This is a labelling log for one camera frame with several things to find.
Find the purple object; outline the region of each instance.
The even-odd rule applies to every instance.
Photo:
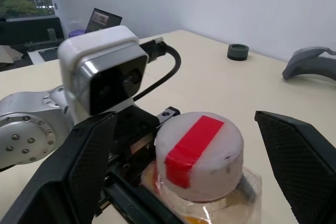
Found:
[[[69,33],[69,38],[84,34],[84,30],[75,30]]]

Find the white jar lid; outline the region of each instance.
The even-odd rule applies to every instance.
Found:
[[[212,113],[191,112],[169,119],[156,136],[162,182],[190,201],[230,193],[242,176],[244,141],[237,126]]]

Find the gray object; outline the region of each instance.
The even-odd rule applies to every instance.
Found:
[[[327,47],[309,47],[296,51],[289,60],[282,76],[288,80],[301,74],[318,74],[336,81],[336,60],[320,57],[324,52],[336,55]]]
[[[230,60],[243,61],[248,56],[248,46],[242,44],[231,44],[227,50],[227,57]]]
[[[164,122],[168,121],[168,119],[172,118],[176,114],[176,111],[172,109],[166,109],[161,114],[157,115],[157,118],[160,121],[160,124],[163,124]]]

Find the clear plastic bottle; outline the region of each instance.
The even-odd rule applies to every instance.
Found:
[[[212,124],[217,121],[222,124],[213,128],[212,135],[209,134]],[[204,144],[209,135],[212,139]],[[198,148],[188,144],[190,140]],[[204,149],[197,156],[199,146]],[[173,175],[169,176],[169,158],[176,148],[179,153],[173,160]],[[185,157],[188,155],[198,158],[191,164],[193,159]],[[170,119],[158,132],[156,157],[156,162],[144,170],[142,184],[183,222],[261,223],[261,177],[243,167],[243,138],[228,119],[204,112]]]

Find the beige table surface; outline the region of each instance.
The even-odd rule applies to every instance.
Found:
[[[285,82],[281,75],[284,62],[254,53],[246,61],[232,61],[226,58],[227,45],[187,31],[163,37],[181,54],[181,69],[137,104],[155,115],[174,106],[181,112],[208,111],[231,119],[245,139],[245,166],[263,177],[263,223],[297,223],[272,174],[254,121],[255,111],[265,110],[309,122],[336,146],[336,83],[315,77],[296,77]],[[164,56],[149,64],[142,89],[164,76],[173,62],[172,57]],[[58,61],[1,72],[0,79],[0,99],[18,91],[43,91],[61,84]],[[0,173],[0,217],[39,164],[18,165]],[[125,221],[109,207],[93,223]]]

